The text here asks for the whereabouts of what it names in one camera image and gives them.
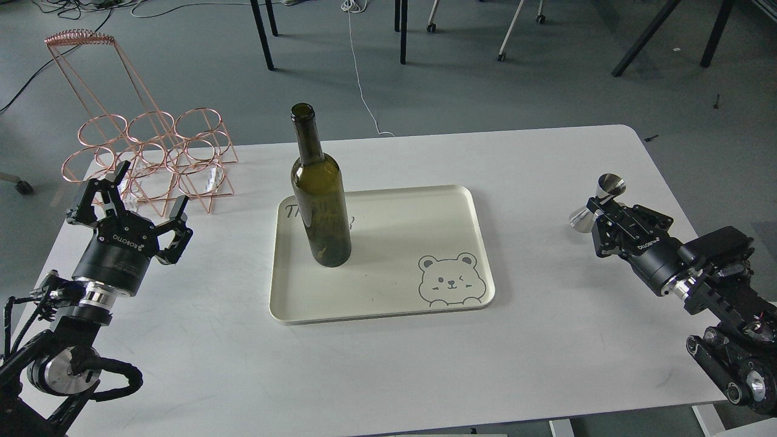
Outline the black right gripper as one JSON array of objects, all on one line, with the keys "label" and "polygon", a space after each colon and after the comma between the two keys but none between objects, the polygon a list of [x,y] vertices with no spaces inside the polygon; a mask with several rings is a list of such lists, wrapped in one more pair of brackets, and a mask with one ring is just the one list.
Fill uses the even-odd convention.
[{"label": "black right gripper", "polygon": [[[664,286],[688,269],[678,255],[682,242],[668,233],[673,219],[641,205],[615,201],[599,205],[594,199],[586,204],[600,207],[592,229],[597,257],[618,255],[656,296],[668,295]],[[643,244],[630,247],[631,243]]]}]

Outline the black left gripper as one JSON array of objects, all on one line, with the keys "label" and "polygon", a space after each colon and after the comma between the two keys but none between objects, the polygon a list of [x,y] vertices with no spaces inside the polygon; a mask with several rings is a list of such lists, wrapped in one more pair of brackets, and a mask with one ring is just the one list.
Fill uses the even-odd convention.
[{"label": "black left gripper", "polygon": [[[127,216],[120,197],[120,183],[130,168],[122,161],[103,179],[90,178],[81,183],[74,203],[66,211],[70,225],[95,226],[92,240],[76,265],[72,279],[99,282],[134,297],[155,256],[161,265],[175,265],[192,237],[187,227],[187,195],[178,196],[168,219],[156,226],[142,216]],[[98,219],[93,202],[100,195],[106,216]],[[159,249],[158,236],[173,233],[169,245]]]}]

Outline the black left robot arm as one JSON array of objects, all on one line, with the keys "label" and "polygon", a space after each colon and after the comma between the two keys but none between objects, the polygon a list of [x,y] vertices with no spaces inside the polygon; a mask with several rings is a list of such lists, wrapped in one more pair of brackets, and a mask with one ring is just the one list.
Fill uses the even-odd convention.
[{"label": "black left robot arm", "polygon": [[102,357],[93,343],[110,324],[116,299],[138,293],[152,258],[162,265],[177,263],[192,229],[186,226],[186,195],[177,197],[168,220],[159,225],[129,211],[120,196],[129,167],[122,161],[102,179],[82,182],[67,210],[67,223],[93,232],[72,278],[51,271],[30,296],[6,302],[6,319],[14,305],[33,302],[30,320],[47,320],[50,326],[25,345],[5,342],[3,436],[64,436],[89,401],[125,398],[143,385],[136,366]]}]

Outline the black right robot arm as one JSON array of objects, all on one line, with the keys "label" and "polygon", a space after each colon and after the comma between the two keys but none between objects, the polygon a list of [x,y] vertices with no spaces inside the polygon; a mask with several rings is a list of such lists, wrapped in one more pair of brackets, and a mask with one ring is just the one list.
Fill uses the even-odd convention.
[{"label": "black right robot arm", "polygon": [[726,226],[683,243],[672,218],[641,205],[591,197],[597,257],[617,255],[656,296],[677,295],[688,314],[718,323],[689,336],[688,353],[730,404],[775,415],[775,305],[752,287],[752,238]]}]

